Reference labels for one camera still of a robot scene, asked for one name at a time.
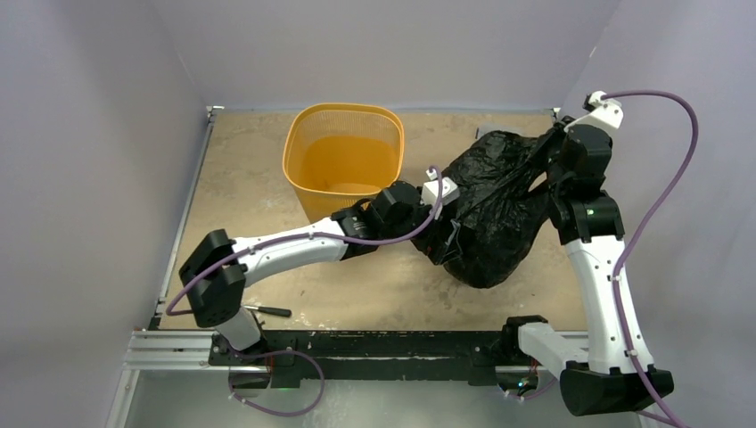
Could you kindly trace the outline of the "black plastic trash bag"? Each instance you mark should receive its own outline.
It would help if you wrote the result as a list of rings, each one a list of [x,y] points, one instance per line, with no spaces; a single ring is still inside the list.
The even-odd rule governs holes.
[[[443,170],[460,189],[463,254],[441,266],[456,280],[488,289],[504,282],[530,252],[548,219],[540,136],[494,131]]]

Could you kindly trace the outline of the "yellow plastic trash bin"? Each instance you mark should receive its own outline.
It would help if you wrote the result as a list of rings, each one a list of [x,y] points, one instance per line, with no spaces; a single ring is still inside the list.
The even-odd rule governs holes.
[[[405,151],[400,118],[383,107],[319,103],[292,122],[283,173],[311,222],[372,198],[399,178]]]

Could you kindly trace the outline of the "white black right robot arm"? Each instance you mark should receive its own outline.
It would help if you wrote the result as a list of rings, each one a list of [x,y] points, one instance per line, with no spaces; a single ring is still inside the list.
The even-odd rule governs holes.
[[[542,316],[509,317],[500,349],[514,363],[539,362],[559,383],[574,416],[635,412],[671,394],[671,372],[656,367],[634,312],[620,259],[626,250],[617,202],[603,190],[610,135],[558,123],[538,139],[548,212],[575,272],[588,326],[583,350]]]

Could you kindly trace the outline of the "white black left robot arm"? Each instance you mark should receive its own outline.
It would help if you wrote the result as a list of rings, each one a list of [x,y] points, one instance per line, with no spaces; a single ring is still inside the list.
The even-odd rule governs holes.
[[[310,264],[360,257],[379,247],[409,241],[432,264],[461,253],[457,240],[457,184],[448,177],[420,187],[396,181],[373,199],[362,199],[317,222],[288,232],[231,238],[207,233],[178,271],[179,295],[200,328],[211,328],[245,365],[265,356],[258,319],[242,304],[245,288]]]

